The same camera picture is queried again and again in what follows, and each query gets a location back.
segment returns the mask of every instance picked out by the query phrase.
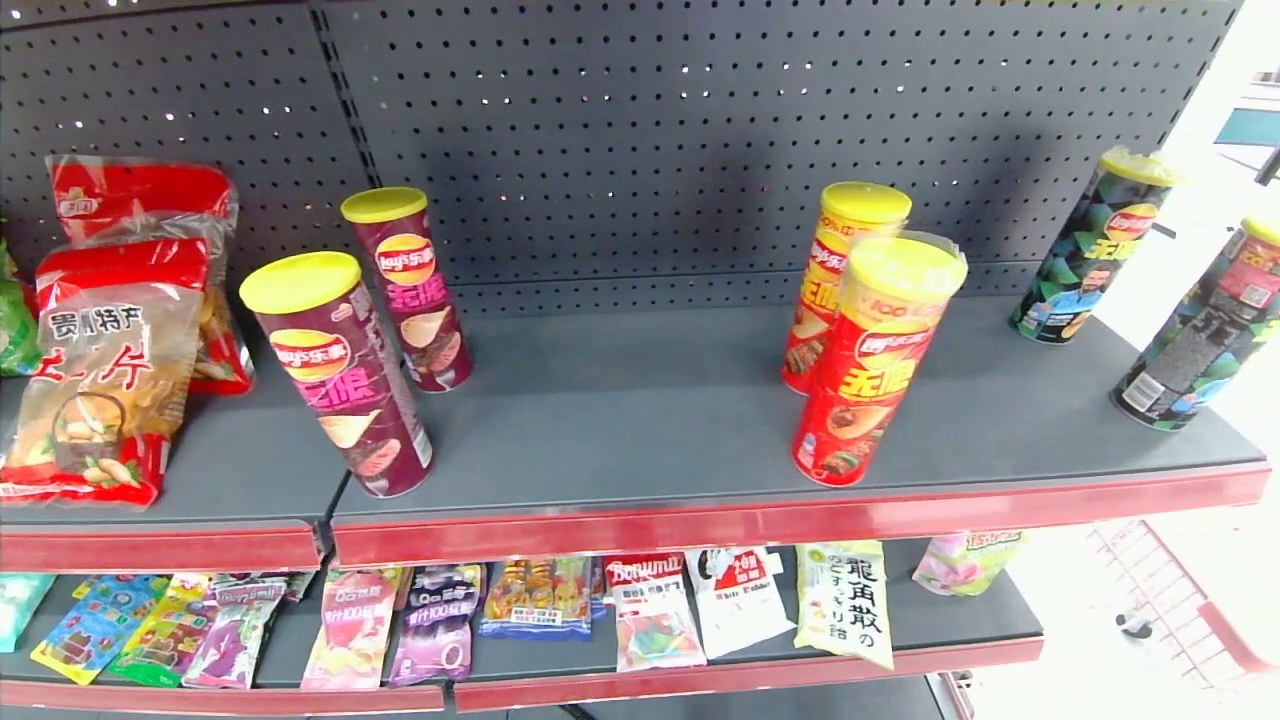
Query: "yellow lid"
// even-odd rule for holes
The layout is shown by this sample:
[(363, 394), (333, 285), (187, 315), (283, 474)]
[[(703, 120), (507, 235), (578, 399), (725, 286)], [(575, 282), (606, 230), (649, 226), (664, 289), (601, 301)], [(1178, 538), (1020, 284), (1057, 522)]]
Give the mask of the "yellow lid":
[(822, 206), (850, 220), (897, 223), (911, 213), (911, 199), (887, 184), (837, 182), (823, 188)]
[(1178, 184), (1174, 169), (1156, 158), (1129, 152), (1123, 145), (1116, 145), (1098, 158), (1098, 165), (1120, 177), (1147, 184), (1171, 187)]
[(360, 263), (346, 252), (303, 252), (269, 263), (241, 283), (241, 300), (262, 315), (319, 307), (360, 283)]
[(426, 210), (426, 193), (416, 187), (378, 187), (342, 201), (342, 217), (362, 225), (389, 223)]
[(954, 243), (948, 251), (923, 238), (888, 237), (855, 243), (849, 252), (849, 270), (856, 282), (877, 292), (932, 304), (960, 290), (969, 265)]

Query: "snack bag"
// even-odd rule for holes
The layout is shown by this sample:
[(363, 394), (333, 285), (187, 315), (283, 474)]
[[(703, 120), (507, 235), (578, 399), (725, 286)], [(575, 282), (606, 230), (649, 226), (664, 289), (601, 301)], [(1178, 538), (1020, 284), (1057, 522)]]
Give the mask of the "snack bag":
[(795, 628), (773, 584), (773, 574), (782, 570), (777, 555), (764, 547), (723, 547), (690, 550), (685, 559), (708, 659)]
[(393, 688), (471, 674), (471, 615), (484, 592), (484, 565), (428, 565), (413, 570), (392, 662)]
[(499, 562), (480, 619), (485, 638), (590, 641), (586, 557)]
[(178, 573), (108, 673), (143, 685), (177, 688), (200, 650), (215, 612), (205, 601), (209, 575)]
[(604, 560), (617, 609), (618, 673), (707, 665), (678, 552), (620, 555)]
[(54, 202), (72, 245), (155, 238), (209, 243), (207, 292), (200, 307), (200, 350), (191, 392), (241, 395), (253, 364), (227, 304), (227, 255), (239, 197), (216, 168), (150, 158), (50, 155)]
[(22, 630), (58, 575), (0, 573), (0, 652), (18, 647)]
[(44, 357), (0, 468), (0, 502), (155, 502), (207, 272), (195, 240), (60, 247), (41, 263)]
[(31, 651), (36, 662), (87, 685), (155, 607), (169, 584), (164, 575), (104, 575)]
[(1024, 530), (936, 537), (911, 579), (938, 594), (982, 594), (1029, 537)]
[(329, 570), (320, 634), (302, 673), (303, 691), (364, 691), (381, 684), (403, 574), (403, 568)]
[(205, 642), (182, 676), (188, 688), (239, 688), (253, 684), (257, 656), (284, 597), (285, 579), (252, 579), (214, 587), (218, 606)]
[(18, 277), (0, 236), (0, 377), (29, 375), (38, 366), (36, 293)]
[(879, 541), (797, 544), (800, 629), (796, 647), (861, 657), (893, 669), (893, 642)]

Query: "red shelf edge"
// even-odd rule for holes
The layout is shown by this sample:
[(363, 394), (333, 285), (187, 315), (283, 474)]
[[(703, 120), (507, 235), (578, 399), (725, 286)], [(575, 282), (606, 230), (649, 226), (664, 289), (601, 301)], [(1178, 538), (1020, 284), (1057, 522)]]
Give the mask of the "red shelf edge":
[(1036, 637), (910, 650), (893, 653), (893, 670), (884, 670), (856, 657), (815, 657), (639, 673), (457, 683), (453, 687), (453, 697), (458, 712), (480, 712), (602, 700), (794, 688), (1030, 662), (1039, 657), (1043, 647), (1044, 638)]
[[(1258, 461), (1012, 491), (367, 524), (344, 520), (333, 524), (333, 536), (343, 568), (932, 537), (1251, 505), (1261, 500), (1270, 474), (1271, 465)], [(410, 548), (415, 555), (406, 555)]]
[(439, 685), (376, 691), (308, 692), (298, 689), (201, 691), (68, 685), (33, 680), (0, 680), (4, 705), (100, 712), (175, 715), (306, 716), (372, 712), (438, 712), (444, 710)]

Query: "bonmui candy bag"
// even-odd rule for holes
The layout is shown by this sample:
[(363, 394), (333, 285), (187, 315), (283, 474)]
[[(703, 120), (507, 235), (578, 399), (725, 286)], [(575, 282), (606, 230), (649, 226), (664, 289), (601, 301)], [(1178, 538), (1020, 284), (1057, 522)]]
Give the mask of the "bonmui candy bag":
[(392, 687), (471, 674), (471, 615), (484, 593), (484, 565), (428, 565), (413, 570), (401, 615)]
[(724, 547), (690, 550), (685, 560), (708, 659), (795, 628), (773, 584), (773, 574), (782, 571), (777, 555), (763, 547)]
[(248, 689), (285, 587), (284, 578), (259, 578), (212, 588), (218, 612), (205, 642), (183, 674), (182, 684), (188, 688)]
[(227, 304), (227, 255), (239, 199), (216, 168), (150, 158), (50, 155), (54, 202), (73, 245), (204, 238), (209, 287), (200, 309), (200, 350), (191, 392), (241, 395), (253, 364)]
[(586, 557), (499, 562), (480, 619), (480, 635), (590, 641), (590, 593)]
[(302, 673), (305, 691), (362, 691), (381, 684), (383, 659), (403, 568), (330, 569), (320, 634)]
[(13, 652), (58, 575), (0, 573), (0, 652)]
[(618, 673), (707, 665), (689, 609), (678, 552), (604, 560), (617, 610)]
[(177, 573), (160, 602), (106, 671), (143, 685), (177, 688), (209, 632), (209, 575)]
[(90, 684), (133, 637), (168, 584), (164, 575), (102, 575), (31, 659), (76, 684)]
[(911, 579), (938, 594), (982, 594), (1028, 537), (1025, 530), (936, 537)]
[(800, 628), (795, 647), (869, 660), (893, 669), (893, 642), (879, 541), (796, 546)]
[(59, 247), (41, 263), (44, 357), (22, 395), (0, 502), (155, 502), (207, 273), (198, 240)]

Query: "plastic packaging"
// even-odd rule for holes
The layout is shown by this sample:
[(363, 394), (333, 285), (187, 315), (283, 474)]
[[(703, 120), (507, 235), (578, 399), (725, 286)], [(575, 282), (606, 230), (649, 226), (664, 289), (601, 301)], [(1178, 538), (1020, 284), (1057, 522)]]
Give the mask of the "plastic packaging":
[(239, 200), (216, 168), (151, 158), (45, 158), (63, 231), (73, 245), (202, 238), (210, 270), (200, 309), (195, 395), (241, 395), (253, 363), (227, 304), (227, 261)]
[(0, 652), (13, 652), (58, 575), (0, 573)]
[(618, 673), (707, 665), (685, 594), (684, 566), (678, 552), (604, 559), (617, 611)]
[(120, 652), (169, 584), (163, 575), (102, 575), (31, 659), (87, 685)]
[(982, 594), (1029, 537), (1025, 530), (936, 537), (911, 579), (938, 594)]
[(320, 634), (302, 671), (303, 691), (364, 691), (381, 683), (392, 612), (406, 570), (330, 569)]
[(392, 687), (471, 674), (471, 615), (484, 594), (484, 565), (428, 565), (413, 570), (401, 615)]
[(499, 562), (480, 619), (480, 635), (590, 641), (590, 593), (586, 557)]
[(782, 570), (781, 562), (764, 547), (690, 550), (685, 560), (708, 659), (795, 628), (773, 584), (773, 573)]
[(60, 247), (41, 263), (44, 357), (23, 391), (0, 502), (155, 502), (207, 273), (198, 240)]

